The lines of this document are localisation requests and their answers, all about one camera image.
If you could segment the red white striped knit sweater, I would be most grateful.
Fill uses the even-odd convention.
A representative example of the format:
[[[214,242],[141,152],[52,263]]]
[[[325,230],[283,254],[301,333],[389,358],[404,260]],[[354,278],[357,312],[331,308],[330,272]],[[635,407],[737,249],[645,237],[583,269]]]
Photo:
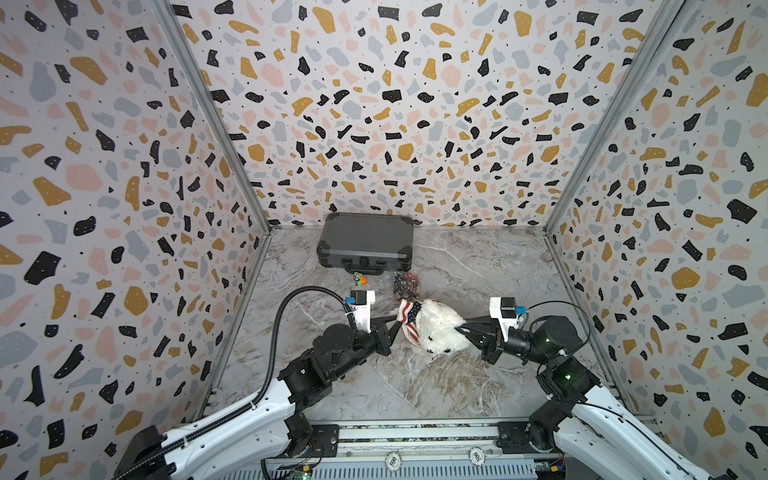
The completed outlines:
[[[420,346],[417,317],[421,307],[420,302],[403,299],[397,310],[398,321],[401,323],[404,337],[416,347]]]

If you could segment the white teddy bear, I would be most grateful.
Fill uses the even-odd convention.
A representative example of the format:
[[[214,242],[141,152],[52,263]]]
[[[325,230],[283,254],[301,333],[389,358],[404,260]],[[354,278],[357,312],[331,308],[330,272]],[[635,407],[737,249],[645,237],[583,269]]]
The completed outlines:
[[[453,308],[431,299],[417,302],[416,305],[418,345],[431,359],[472,347],[472,343],[458,331],[465,324],[465,319]]]

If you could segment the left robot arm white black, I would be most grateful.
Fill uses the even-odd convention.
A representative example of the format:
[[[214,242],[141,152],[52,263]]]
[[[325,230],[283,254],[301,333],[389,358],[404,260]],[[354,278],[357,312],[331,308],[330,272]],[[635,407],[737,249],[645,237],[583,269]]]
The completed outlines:
[[[292,360],[263,394],[165,433],[151,426],[129,443],[116,479],[216,479],[249,464],[300,454],[313,437],[304,412],[373,354],[387,356],[400,323],[375,318],[367,331],[334,324]]]

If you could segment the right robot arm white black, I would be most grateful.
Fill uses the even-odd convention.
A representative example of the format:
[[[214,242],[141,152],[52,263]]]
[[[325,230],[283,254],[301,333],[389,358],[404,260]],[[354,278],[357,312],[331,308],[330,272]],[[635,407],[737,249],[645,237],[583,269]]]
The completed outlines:
[[[502,355],[540,366],[537,382],[546,402],[528,419],[530,446],[571,456],[602,479],[708,479],[617,399],[575,356],[584,346],[566,317],[545,316],[536,330],[502,328],[491,317],[458,327],[489,364]]]

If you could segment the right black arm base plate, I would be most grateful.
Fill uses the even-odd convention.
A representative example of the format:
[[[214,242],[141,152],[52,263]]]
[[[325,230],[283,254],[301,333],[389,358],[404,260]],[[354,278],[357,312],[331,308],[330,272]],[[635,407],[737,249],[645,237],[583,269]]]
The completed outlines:
[[[563,450],[556,445],[555,433],[566,426],[579,426],[575,418],[565,418],[558,426],[527,421],[502,421],[497,424],[495,445],[504,454],[554,454]]]

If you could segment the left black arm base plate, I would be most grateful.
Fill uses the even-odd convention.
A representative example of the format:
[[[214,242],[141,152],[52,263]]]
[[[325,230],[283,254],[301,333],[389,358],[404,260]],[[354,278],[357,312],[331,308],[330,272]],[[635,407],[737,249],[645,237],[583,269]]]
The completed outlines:
[[[311,433],[306,439],[291,441],[277,459],[334,458],[337,456],[340,441],[339,424],[312,424]]]

